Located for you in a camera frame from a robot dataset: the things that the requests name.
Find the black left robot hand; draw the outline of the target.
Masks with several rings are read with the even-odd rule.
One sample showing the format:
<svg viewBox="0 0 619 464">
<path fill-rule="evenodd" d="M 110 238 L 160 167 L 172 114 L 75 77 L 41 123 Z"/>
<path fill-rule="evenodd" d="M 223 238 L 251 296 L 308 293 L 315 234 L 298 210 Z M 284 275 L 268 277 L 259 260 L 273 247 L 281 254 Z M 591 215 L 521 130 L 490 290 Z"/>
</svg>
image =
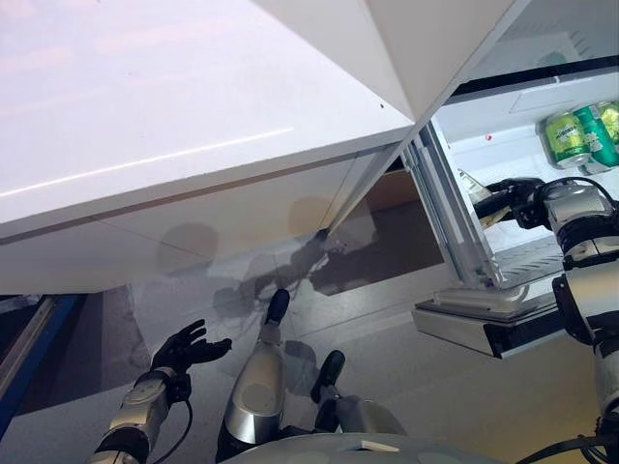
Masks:
<svg viewBox="0 0 619 464">
<path fill-rule="evenodd" d="M 176 375 L 185 374 L 192 365 L 216 361 L 232 349 L 230 338 L 210 342 L 206 333 L 206 321 L 198 319 L 171 335 L 154 355 L 151 370 L 169 368 Z"/>
</svg>

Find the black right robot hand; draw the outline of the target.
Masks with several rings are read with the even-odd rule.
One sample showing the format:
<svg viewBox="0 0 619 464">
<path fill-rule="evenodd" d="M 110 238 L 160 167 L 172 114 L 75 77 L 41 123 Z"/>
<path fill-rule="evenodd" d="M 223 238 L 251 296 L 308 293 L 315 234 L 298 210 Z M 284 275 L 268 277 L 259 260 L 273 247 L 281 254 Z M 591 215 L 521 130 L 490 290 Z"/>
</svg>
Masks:
<svg viewBox="0 0 619 464">
<path fill-rule="evenodd" d="M 545 182 L 539 178 L 509 178 L 485 186 L 490 196 L 474 203 L 474 211 L 479 220 L 507 212 L 499 221 L 514 219 L 512 209 L 525 205 L 533 193 Z"/>
</svg>

